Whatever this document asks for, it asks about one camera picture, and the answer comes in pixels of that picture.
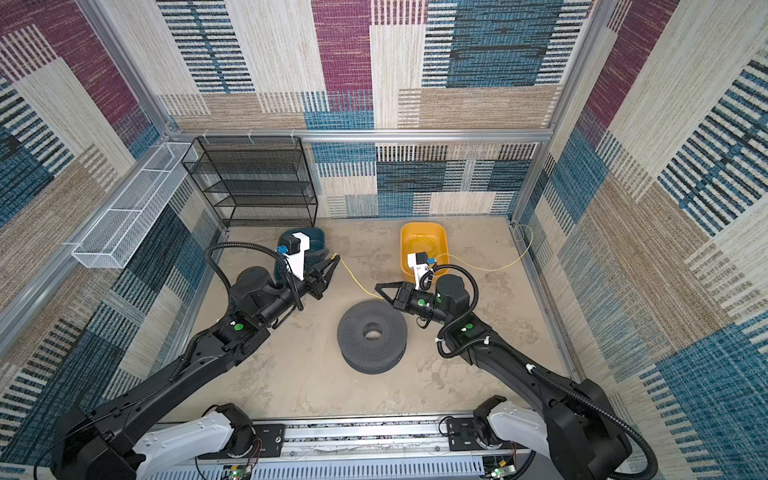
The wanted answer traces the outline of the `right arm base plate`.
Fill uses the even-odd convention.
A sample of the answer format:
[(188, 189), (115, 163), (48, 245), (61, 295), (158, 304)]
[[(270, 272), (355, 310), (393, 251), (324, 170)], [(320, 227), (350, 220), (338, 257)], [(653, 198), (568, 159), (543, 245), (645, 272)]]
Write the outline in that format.
[(484, 417), (447, 415), (438, 422), (438, 432), (446, 437), (451, 451), (512, 451), (526, 446), (501, 440)]

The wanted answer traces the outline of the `yellow plastic bin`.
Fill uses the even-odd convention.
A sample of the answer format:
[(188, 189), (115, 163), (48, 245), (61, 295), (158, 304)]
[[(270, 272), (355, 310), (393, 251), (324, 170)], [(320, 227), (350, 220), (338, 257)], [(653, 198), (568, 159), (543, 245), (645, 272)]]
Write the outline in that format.
[(447, 234), (444, 227), (434, 222), (409, 222), (400, 230), (400, 265), (403, 278), (414, 282), (413, 271), (408, 267), (409, 253), (426, 252), (439, 264), (450, 261)]

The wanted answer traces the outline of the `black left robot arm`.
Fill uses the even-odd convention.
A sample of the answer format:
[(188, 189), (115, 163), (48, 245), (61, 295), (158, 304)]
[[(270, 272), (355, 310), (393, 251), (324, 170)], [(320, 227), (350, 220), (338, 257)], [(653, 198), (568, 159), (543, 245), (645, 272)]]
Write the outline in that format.
[(257, 433), (233, 404), (215, 407), (202, 418), (169, 429), (156, 424), (207, 383), (252, 355), (283, 320), (303, 310), (302, 299), (321, 299), (339, 256), (307, 266), (309, 241), (297, 234), (277, 248), (242, 242), (240, 248), (273, 258), (280, 279), (263, 267), (250, 267), (230, 281), (211, 254), (229, 248), (209, 246), (206, 262), (227, 292), (224, 315), (195, 334), (173, 362), (131, 390), (91, 410), (73, 407), (55, 424), (51, 447), (37, 466), (57, 479), (145, 479), (191, 458), (207, 454), (254, 455)]

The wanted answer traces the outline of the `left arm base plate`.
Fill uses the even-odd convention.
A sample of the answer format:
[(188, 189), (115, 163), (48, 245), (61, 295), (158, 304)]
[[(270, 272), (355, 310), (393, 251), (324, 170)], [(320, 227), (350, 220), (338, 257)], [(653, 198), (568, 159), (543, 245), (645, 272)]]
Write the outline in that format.
[(200, 460), (250, 460), (277, 458), (281, 455), (286, 425), (280, 423), (255, 424), (238, 427), (224, 448), (204, 454)]

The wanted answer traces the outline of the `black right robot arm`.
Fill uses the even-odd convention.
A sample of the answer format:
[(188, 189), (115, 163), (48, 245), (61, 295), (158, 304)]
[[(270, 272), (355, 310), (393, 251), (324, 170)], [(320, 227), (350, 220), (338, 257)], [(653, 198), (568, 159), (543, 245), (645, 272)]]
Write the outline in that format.
[(444, 264), (435, 268), (460, 286), (423, 289), (407, 281), (379, 283), (379, 294), (394, 290), (385, 301), (394, 309), (441, 325), (435, 342), (444, 359), (460, 357), (499, 379), (525, 400), (543, 420), (544, 446), (565, 479), (622, 479), (621, 464), (634, 446), (646, 465), (632, 479), (652, 479), (658, 473), (655, 452), (642, 435), (618, 417), (604, 390), (591, 380), (577, 383), (542, 366), (501, 338), (475, 313), (480, 297), (477, 281), (465, 268)]

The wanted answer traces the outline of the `grey perforated cable spool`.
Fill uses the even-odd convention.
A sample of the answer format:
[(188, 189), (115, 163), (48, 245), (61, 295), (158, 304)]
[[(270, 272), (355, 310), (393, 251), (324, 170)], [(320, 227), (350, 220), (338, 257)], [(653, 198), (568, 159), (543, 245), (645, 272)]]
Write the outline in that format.
[(367, 375), (394, 368), (405, 355), (407, 339), (404, 316), (384, 300), (353, 305), (337, 328), (343, 359), (352, 369)]

